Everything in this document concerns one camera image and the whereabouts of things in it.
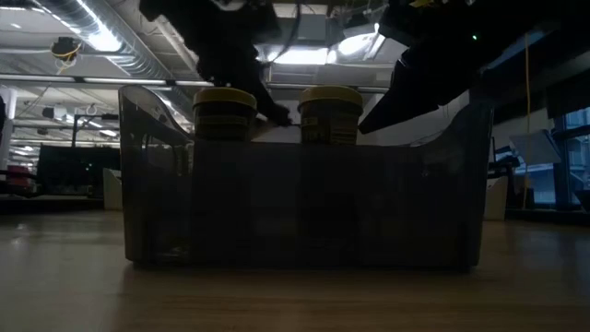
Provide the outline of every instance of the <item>black cable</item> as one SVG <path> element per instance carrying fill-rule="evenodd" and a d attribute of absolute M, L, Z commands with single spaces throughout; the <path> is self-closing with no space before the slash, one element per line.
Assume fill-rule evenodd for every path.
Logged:
<path fill-rule="evenodd" d="M 297 16 L 295 17 L 295 23 L 293 23 L 293 29 L 291 29 L 291 34 L 289 35 L 289 38 L 287 39 L 287 42 L 285 42 L 285 45 L 283 46 L 283 49 L 280 51 L 280 53 L 273 60 L 266 63 L 265 66 L 271 66 L 272 64 L 274 64 L 275 61 L 283 54 L 285 54 L 291 48 L 291 46 L 293 46 L 293 43 L 297 40 L 297 36 L 299 34 L 299 27 L 301 25 L 301 0 L 296 0 L 295 4 L 297 8 Z"/>

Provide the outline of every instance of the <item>yellow cable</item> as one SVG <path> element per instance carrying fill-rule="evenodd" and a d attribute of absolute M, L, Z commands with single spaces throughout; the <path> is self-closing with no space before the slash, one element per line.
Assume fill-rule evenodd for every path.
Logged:
<path fill-rule="evenodd" d="M 525 34 L 525 75 L 526 75 L 526 144 L 524 155 L 528 151 L 528 145 L 530 143 L 531 133 L 531 86 L 529 76 L 529 63 L 528 63 L 528 33 Z M 525 193 L 523 194 L 523 209 L 526 208 L 526 196 L 528 193 L 528 164 L 525 163 Z"/>
<path fill-rule="evenodd" d="M 52 54 L 53 54 L 53 56 L 57 56 L 57 57 L 67 57 L 68 56 L 67 61 L 69 61 L 70 60 L 70 57 L 80 50 L 80 47 L 82 47 L 82 43 L 78 44 L 77 45 L 77 48 L 74 51 L 72 51 L 72 52 L 68 52 L 68 53 L 65 53 L 65 54 L 58 54 L 58 53 L 53 53 L 52 52 Z"/>

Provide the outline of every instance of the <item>ventilation duct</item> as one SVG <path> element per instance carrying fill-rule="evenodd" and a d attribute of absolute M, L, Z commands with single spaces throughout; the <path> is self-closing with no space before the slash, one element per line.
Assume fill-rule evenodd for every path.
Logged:
<path fill-rule="evenodd" d="M 170 71 L 104 0 L 32 1 L 97 51 L 131 54 L 132 56 L 107 57 L 129 76 L 173 78 Z M 170 91 L 161 92 L 161 95 L 178 105 L 187 119 L 193 119 L 190 99 L 180 89 L 174 87 Z"/>

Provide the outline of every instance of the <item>pillar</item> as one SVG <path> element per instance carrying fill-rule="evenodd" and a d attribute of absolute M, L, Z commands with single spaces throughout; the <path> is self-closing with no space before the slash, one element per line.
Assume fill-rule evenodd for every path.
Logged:
<path fill-rule="evenodd" d="M 10 138 L 12 137 L 18 95 L 15 89 L 3 88 L 0 89 L 0 96 L 2 96 L 6 105 L 6 119 L 2 130 L 2 141 L 0 142 L 0 170 L 5 171 L 10 156 Z"/>

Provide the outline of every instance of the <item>ceiling pipe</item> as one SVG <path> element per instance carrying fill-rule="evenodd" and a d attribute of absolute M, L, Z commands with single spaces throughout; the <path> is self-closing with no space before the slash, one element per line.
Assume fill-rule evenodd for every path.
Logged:
<path fill-rule="evenodd" d="M 171 27 L 169 25 L 167 25 L 166 23 L 162 22 L 162 20 L 163 20 L 162 17 L 155 20 L 156 26 L 158 27 L 159 31 L 162 33 L 164 38 L 166 38 L 166 41 L 168 41 L 168 43 L 170 45 L 172 45 L 172 47 L 174 48 L 174 51 L 176 51 L 176 53 L 181 56 L 184 64 L 191 70 L 191 72 L 193 72 L 195 74 L 196 77 L 198 77 L 197 73 L 195 72 L 195 69 L 196 69 L 195 59 L 188 52 L 188 50 L 186 49 L 186 46 L 181 44 L 178 41 L 178 39 L 176 39 L 172 35 Z"/>
<path fill-rule="evenodd" d="M 19 55 L 27 55 L 27 54 L 44 54 L 44 53 L 51 53 L 52 51 L 46 47 L 10 47 L 10 46 L 0 46 L 0 54 L 19 54 Z M 133 54 L 126 54 L 126 53 L 119 53 L 119 52 L 97 52 L 97 51 L 80 51 L 77 53 L 78 55 L 82 56 L 89 56 L 89 57 L 107 57 L 107 56 L 117 56 L 117 57 L 127 57 L 133 58 L 135 55 Z"/>
<path fill-rule="evenodd" d="M 20 75 L 0 73 L 0 80 L 3 82 L 22 82 L 22 83 L 56 83 L 72 85 L 97 85 L 97 86 L 124 86 L 140 85 L 147 88 L 155 87 L 211 87 L 211 83 L 202 80 L 175 80 L 175 79 L 141 79 L 141 78 L 110 78 L 110 77 L 70 77 L 70 76 L 51 76 L 51 75 Z M 324 84 L 295 84 L 295 83 L 266 83 L 269 89 L 286 89 L 286 90 L 304 90 L 313 87 L 321 87 Z M 353 87 L 360 93 L 385 93 L 389 90 L 386 87 Z"/>
<path fill-rule="evenodd" d="M 132 54 L 109 57 L 132 78 L 173 79 L 173 75 L 104 0 L 32 0 L 99 52 Z M 193 119 L 191 100 L 178 88 L 161 93 Z"/>

